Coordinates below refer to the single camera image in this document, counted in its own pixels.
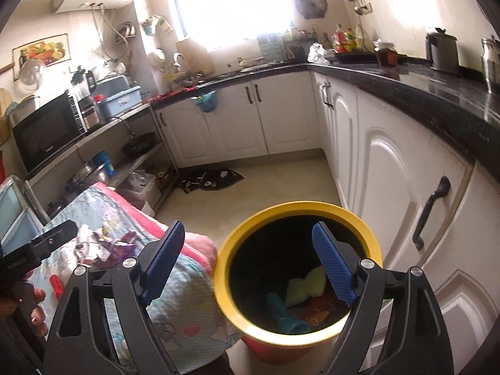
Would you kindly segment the dark red small jar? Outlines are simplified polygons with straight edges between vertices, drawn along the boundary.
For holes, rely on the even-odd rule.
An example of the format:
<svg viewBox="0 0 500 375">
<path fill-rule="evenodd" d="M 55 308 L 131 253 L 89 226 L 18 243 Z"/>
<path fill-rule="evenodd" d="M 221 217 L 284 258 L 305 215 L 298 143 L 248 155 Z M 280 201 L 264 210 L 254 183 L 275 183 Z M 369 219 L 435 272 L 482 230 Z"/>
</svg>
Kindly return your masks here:
<svg viewBox="0 0 500 375">
<path fill-rule="evenodd" d="M 381 67 L 395 67 L 398 65 L 398 52 L 392 42 L 378 39 L 374 41 L 374 46 Z"/>
</svg>

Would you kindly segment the stacked steel pots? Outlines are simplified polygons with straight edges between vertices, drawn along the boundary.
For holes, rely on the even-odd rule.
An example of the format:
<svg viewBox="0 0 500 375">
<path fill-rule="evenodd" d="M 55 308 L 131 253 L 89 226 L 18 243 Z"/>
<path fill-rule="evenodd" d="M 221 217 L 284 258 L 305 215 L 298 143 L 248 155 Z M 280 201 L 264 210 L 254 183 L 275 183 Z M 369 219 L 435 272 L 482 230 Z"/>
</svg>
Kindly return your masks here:
<svg viewBox="0 0 500 375">
<path fill-rule="evenodd" d="M 87 188 L 95 183 L 107 185 L 114 175 L 115 169 L 108 154 L 105 151 L 99 152 L 69 178 L 65 186 L 65 195 L 56 202 L 48 204 L 48 216 L 54 218 Z"/>
</svg>

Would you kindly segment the white plastic bag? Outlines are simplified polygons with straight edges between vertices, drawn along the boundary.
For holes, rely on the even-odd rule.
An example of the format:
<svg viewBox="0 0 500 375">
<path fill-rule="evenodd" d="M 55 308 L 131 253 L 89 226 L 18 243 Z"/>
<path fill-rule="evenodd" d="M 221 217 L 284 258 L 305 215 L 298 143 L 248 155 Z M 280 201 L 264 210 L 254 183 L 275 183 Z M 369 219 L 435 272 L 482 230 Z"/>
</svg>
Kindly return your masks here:
<svg viewBox="0 0 500 375">
<path fill-rule="evenodd" d="M 80 265 L 91 267 L 107 257 L 107 250 L 101 244 L 101 236 L 90 229 L 87 224 L 79 228 L 74 254 Z"/>
</svg>

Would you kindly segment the red plastic bag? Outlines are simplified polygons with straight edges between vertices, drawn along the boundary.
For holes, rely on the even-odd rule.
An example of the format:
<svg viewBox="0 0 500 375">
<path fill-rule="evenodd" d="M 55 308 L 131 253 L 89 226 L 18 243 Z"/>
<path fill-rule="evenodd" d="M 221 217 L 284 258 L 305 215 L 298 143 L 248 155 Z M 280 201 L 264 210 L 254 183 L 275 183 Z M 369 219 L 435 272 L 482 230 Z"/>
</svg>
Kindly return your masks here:
<svg viewBox="0 0 500 375">
<path fill-rule="evenodd" d="M 348 312 L 346 304 L 328 290 L 321 296 L 311 297 L 301 313 L 301 319 L 312 328 L 329 326 Z"/>
</svg>

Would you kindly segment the black frying pan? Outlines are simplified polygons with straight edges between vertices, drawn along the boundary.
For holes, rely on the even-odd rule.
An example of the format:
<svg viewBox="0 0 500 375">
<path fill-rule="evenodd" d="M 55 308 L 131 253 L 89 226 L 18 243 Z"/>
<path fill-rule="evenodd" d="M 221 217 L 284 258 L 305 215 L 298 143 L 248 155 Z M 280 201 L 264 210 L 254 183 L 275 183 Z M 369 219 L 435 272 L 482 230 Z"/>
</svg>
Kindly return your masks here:
<svg viewBox="0 0 500 375">
<path fill-rule="evenodd" d="M 121 151 L 130 158 L 137 158 L 149 152 L 156 144 L 156 134 L 148 132 L 131 139 L 121 148 Z"/>
</svg>

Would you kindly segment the oil and sauce bottles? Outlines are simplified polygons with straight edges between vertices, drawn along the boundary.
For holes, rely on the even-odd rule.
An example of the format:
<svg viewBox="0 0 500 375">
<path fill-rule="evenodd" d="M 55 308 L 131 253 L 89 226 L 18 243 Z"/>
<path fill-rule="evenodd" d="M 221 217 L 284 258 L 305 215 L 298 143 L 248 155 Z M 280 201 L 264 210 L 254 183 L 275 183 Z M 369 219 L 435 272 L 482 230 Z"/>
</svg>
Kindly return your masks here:
<svg viewBox="0 0 500 375">
<path fill-rule="evenodd" d="M 354 28 L 344 28 L 341 24 L 337 24 L 332 40 L 333 49 L 337 54 L 369 51 L 361 24 L 355 25 Z"/>
</svg>

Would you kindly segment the black microwave oven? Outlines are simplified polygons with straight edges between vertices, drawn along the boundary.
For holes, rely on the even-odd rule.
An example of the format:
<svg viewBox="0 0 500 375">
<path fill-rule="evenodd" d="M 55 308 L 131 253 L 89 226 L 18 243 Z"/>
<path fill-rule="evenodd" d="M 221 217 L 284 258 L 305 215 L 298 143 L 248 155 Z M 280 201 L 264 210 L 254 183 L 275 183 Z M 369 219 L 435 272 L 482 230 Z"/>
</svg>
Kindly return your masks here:
<svg viewBox="0 0 500 375">
<path fill-rule="evenodd" d="M 44 104 L 13 127 L 13 137 L 27 173 L 87 132 L 69 91 Z"/>
</svg>

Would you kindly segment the black blender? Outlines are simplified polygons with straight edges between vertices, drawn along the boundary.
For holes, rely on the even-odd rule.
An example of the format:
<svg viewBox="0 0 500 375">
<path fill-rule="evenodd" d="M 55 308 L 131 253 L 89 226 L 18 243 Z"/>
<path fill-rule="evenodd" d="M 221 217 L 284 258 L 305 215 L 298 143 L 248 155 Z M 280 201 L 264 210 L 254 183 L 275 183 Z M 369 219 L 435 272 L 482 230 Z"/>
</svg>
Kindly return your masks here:
<svg viewBox="0 0 500 375">
<path fill-rule="evenodd" d="M 101 126 L 102 121 L 93 96 L 98 86 L 93 72 L 78 66 L 72 76 L 71 85 L 87 132 L 97 129 Z"/>
</svg>

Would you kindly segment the clear plastic bag on counter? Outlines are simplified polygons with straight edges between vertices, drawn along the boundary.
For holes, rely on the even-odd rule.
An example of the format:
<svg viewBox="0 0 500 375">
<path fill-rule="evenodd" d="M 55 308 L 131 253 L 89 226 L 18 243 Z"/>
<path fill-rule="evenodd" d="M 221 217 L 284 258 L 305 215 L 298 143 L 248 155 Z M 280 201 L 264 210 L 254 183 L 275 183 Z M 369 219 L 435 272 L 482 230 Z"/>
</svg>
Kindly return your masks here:
<svg viewBox="0 0 500 375">
<path fill-rule="evenodd" d="M 323 48 L 323 46 L 316 42 L 313 43 L 308 50 L 307 61 L 309 63 L 317 63 L 327 65 L 330 62 L 325 58 L 327 51 Z"/>
</svg>

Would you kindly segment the woven bamboo tray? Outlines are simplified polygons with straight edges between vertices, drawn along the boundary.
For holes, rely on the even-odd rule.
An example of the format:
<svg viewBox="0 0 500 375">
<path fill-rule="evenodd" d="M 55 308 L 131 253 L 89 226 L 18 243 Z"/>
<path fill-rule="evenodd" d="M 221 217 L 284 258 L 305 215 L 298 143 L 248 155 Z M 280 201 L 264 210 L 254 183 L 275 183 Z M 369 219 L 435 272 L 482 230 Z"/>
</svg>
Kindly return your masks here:
<svg viewBox="0 0 500 375">
<path fill-rule="evenodd" d="M 10 92 L 5 88 L 0 88 L 0 145 L 4 144 L 10 136 L 10 123 L 7 110 L 12 102 Z"/>
</svg>

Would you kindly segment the purple snack wrapper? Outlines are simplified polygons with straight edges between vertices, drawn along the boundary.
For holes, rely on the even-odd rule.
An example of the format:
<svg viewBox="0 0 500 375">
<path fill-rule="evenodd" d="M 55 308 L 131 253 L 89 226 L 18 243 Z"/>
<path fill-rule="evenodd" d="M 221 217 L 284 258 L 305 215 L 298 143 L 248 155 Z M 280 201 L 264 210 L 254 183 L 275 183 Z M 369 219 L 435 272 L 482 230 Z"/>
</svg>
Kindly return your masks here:
<svg viewBox="0 0 500 375">
<path fill-rule="evenodd" d="M 134 231 L 127 232 L 119 240 L 94 232 L 92 240 L 97 246 L 97 249 L 91 253 L 92 264 L 98 269 L 113 268 L 126 258 L 133 257 L 137 249 L 137 233 Z"/>
</svg>

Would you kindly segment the metal kitchen shelf rack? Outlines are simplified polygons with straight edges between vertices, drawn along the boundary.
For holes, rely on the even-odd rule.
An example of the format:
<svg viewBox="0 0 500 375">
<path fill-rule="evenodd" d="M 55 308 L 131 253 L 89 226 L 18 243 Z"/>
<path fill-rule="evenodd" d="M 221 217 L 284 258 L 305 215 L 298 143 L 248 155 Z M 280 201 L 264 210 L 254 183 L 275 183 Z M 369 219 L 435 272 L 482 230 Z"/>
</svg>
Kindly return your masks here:
<svg viewBox="0 0 500 375">
<path fill-rule="evenodd" d="M 131 135 L 140 136 L 148 132 L 155 133 L 154 147 L 139 157 L 126 156 L 122 147 L 130 141 Z M 167 167 L 172 168 L 173 173 L 169 176 L 166 187 L 161 190 L 160 200 L 153 208 L 158 209 L 172 191 L 178 177 L 176 161 L 152 105 L 141 104 L 69 144 L 49 158 L 37 171 L 28 175 L 25 188 L 34 203 L 34 208 L 42 215 L 43 221 L 48 220 L 49 205 L 66 195 L 65 186 L 69 178 L 101 151 L 107 153 L 116 169 L 111 185 L 121 184 L 136 168 Z"/>
</svg>

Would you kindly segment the white desk fan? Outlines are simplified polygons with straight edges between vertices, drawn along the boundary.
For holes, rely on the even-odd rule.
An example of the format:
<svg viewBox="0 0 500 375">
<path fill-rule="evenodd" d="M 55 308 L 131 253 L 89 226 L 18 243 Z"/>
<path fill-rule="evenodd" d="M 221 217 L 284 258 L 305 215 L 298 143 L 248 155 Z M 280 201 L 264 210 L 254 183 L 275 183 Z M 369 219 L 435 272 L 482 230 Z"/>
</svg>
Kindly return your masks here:
<svg viewBox="0 0 500 375">
<path fill-rule="evenodd" d="M 21 67 L 19 90 L 23 93 L 35 93 L 43 83 L 46 66 L 43 60 L 29 58 Z"/>
</svg>

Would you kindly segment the grey metal kettle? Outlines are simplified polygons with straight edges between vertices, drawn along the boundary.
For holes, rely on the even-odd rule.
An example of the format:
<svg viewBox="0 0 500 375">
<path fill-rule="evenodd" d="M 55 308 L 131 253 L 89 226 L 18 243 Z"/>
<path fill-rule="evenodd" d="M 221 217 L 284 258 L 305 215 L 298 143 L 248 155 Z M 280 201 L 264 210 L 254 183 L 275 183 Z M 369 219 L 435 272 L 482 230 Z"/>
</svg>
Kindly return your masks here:
<svg viewBox="0 0 500 375">
<path fill-rule="evenodd" d="M 447 74 L 459 74 L 458 41 L 445 29 L 436 28 L 425 37 L 426 58 L 431 68 Z"/>
</svg>

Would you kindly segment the wall mounted small fan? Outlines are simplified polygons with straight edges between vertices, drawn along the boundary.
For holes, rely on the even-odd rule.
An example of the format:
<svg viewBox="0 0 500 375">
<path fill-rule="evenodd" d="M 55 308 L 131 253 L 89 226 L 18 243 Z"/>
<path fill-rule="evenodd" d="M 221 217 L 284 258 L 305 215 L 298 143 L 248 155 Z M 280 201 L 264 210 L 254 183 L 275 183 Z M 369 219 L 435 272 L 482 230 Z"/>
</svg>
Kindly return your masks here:
<svg viewBox="0 0 500 375">
<path fill-rule="evenodd" d="M 295 0 L 299 14 L 305 19 L 321 19 L 328 10 L 327 0 Z"/>
</svg>

